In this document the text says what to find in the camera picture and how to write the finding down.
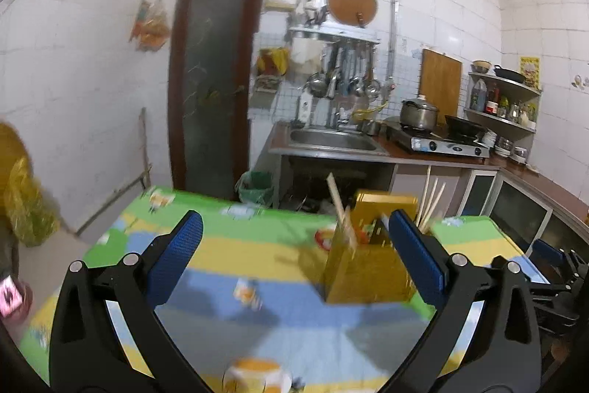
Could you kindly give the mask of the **yellow rubber gloves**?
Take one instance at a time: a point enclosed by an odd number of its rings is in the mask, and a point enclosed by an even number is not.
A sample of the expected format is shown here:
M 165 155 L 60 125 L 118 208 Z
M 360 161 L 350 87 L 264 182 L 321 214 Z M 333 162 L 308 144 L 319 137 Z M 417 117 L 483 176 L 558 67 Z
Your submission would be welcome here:
M 283 76 L 289 69 L 289 50 L 285 47 L 260 49 L 255 67 L 258 76 Z

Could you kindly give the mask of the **corner wall shelf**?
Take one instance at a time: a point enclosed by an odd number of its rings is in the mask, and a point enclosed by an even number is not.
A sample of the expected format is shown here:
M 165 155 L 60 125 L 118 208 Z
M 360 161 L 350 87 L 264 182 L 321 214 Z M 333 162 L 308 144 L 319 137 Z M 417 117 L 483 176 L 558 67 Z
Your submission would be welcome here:
M 504 129 L 535 135 L 541 92 L 493 74 L 471 72 L 470 91 L 464 113 L 481 117 L 487 124 L 504 124 Z

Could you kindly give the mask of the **green trash bin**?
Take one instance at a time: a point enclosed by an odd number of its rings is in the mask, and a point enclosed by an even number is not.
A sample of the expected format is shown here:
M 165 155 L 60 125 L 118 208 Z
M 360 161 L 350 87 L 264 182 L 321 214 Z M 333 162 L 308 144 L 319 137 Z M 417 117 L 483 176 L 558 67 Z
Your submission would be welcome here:
M 274 180 L 270 172 L 247 171 L 241 175 L 234 189 L 242 203 L 269 207 L 274 196 Z

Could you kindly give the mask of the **woven straw mat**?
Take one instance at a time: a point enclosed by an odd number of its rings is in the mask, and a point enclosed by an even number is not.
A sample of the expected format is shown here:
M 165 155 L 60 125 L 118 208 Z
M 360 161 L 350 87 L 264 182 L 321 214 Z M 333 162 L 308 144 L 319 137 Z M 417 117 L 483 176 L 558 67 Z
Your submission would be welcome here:
M 1 216 L 6 217 L 14 194 L 28 193 L 32 175 L 26 147 L 11 124 L 1 123 Z

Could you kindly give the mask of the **hanging orange plastic bag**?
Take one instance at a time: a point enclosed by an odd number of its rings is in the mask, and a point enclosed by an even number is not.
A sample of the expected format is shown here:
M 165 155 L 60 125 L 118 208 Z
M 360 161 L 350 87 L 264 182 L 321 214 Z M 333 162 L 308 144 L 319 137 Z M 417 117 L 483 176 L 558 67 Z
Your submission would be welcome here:
M 141 0 L 131 30 L 130 42 L 141 52 L 157 52 L 168 41 L 171 29 L 163 0 Z

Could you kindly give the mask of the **steel cooking pot with lid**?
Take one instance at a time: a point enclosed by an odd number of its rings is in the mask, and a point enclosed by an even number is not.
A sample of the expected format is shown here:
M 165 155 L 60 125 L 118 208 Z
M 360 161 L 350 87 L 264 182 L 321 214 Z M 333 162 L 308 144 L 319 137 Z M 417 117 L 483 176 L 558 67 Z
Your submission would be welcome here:
M 414 131 L 433 131 L 437 124 L 438 108 L 426 100 L 425 95 L 402 102 L 399 115 L 400 124 Z

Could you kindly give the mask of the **yellow wall poster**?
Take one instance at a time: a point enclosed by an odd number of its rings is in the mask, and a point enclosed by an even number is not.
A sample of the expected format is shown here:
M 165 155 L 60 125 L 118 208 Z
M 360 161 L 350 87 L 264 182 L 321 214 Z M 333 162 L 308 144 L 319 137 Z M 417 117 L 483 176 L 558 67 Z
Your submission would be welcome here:
M 524 84 L 536 91 L 540 90 L 540 59 L 538 57 L 521 57 L 520 73 L 524 76 Z

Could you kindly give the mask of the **steel kitchen sink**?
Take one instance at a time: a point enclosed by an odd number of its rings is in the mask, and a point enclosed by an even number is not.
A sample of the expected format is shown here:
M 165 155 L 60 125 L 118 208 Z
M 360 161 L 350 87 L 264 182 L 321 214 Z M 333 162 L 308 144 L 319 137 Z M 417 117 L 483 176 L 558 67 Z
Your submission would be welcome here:
M 387 151 L 369 136 L 349 131 L 296 129 L 289 131 L 289 144 L 334 152 L 385 155 Z

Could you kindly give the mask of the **round wooden cutting board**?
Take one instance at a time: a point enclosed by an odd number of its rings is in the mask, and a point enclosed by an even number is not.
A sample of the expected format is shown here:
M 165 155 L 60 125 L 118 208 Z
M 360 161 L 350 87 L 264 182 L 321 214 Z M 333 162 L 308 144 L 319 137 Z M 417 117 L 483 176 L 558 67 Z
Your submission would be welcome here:
M 377 12 L 377 0 L 327 0 L 329 14 L 341 24 L 366 28 Z

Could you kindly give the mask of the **dark brown glass door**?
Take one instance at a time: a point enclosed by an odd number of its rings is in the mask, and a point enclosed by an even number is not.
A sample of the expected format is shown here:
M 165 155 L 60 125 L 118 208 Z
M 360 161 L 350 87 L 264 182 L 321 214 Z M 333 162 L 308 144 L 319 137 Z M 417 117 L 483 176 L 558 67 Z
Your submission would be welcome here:
M 175 189 L 235 200 L 250 157 L 251 60 L 262 0 L 177 0 L 168 83 Z

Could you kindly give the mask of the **colourful cartoon tablecloth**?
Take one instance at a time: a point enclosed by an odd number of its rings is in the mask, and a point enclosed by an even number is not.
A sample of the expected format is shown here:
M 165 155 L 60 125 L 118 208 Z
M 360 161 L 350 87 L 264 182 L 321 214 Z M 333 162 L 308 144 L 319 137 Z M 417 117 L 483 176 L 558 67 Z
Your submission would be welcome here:
M 192 367 L 220 390 L 230 364 L 270 360 L 308 392 L 373 391 L 392 375 L 434 310 L 407 302 L 333 305 L 321 277 L 327 253 L 315 234 L 334 223 L 317 214 L 262 210 L 153 187 L 136 197 L 101 235 L 80 241 L 54 234 L 21 255 L 35 299 L 20 348 L 42 377 L 59 288 L 69 264 L 111 265 L 142 252 L 190 210 L 204 236 L 168 302 L 161 323 Z

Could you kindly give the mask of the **rectangular wooden cutting board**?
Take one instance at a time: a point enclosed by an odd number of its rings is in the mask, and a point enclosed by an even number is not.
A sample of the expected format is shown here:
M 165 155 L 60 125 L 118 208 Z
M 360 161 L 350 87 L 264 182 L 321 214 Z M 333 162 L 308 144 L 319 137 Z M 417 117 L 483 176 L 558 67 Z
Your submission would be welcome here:
M 462 64 L 456 59 L 423 49 L 418 93 L 438 108 L 437 124 L 458 110 Z

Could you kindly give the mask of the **wooden chopstick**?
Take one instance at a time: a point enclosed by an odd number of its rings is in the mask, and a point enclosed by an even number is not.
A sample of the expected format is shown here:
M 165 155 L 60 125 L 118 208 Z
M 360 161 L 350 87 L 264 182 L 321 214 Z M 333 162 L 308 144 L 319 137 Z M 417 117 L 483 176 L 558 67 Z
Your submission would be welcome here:
M 419 228 L 424 226 L 425 217 L 428 215 L 429 210 L 431 209 L 431 207 L 433 205 L 434 197 L 436 195 L 437 185 L 438 185 L 438 178 L 434 178 L 433 186 L 432 186 L 431 191 L 429 193 L 427 203 L 425 203 L 425 208 L 423 210 L 423 213 L 421 214 L 419 223 L 417 224 Z
M 348 240 L 348 244 L 351 248 L 357 248 L 357 240 L 355 231 L 352 228 L 352 224 L 348 219 L 348 214 L 343 208 L 341 196 L 339 195 L 338 187 L 335 183 L 334 174 L 330 172 L 327 177 L 328 189 L 331 194 L 331 199 L 334 202 L 336 214 L 338 215 L 338 223 L 341 226 L 345 238 Z
M 438 204 L 439 204 L 439 200 L 441 200 L 441 197 L 444 194 L 444 190 L 446 187 L 446 183 L 442 183 L 441 187 L 436 191 L 436 195 L 434 197 L 434 201 L 433 201 L 433 205 L 431 207 L 431 209 L 429 210 L 428 215 L 425 217 L 425 223 L 424 226 L 421 227 L 420 231 L 425 234 L 428 231 L 428 225 L 429 222 L 433 216 L 433 213 L 435 211 L 435 209 L 437 208 Z
M 422 218 L 424 211 L 425 211 L 425 205 L 426 205 L 426 200 L 427 200 L 427 195 L 428 195 L 428 190 L 429 190 L 430 175 L 431 175 L 431 165 L 428 165 L 427 171 L 426 171 L 425 184 L 424 184 L 421 200 L 419 203 L 419 210 L 418 210 L 417 216 L 415 217 L 415 224 L 418 227 L 420 226 L 421 218 Z

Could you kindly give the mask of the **white soap bottle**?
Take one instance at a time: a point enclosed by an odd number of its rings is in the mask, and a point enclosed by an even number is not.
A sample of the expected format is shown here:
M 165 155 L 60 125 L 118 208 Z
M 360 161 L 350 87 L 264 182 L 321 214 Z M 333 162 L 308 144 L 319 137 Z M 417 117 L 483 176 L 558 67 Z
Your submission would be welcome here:
M 297 107 L 297 120 L 303 124 L 310 121 L 311 108 L 313 107 L 313 95 L 309 92 L 302 92 Z

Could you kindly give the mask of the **yellow plastic bag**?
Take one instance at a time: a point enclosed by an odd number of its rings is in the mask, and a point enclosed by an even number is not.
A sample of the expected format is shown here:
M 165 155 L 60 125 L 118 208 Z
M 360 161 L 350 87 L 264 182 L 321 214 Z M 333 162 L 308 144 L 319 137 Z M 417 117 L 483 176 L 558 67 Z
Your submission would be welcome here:
M 27 248 L 41 245 L 59 229 L 57 214 L 46 202 L 25 157 L 13 165 L 3 199 L 13 234 Z

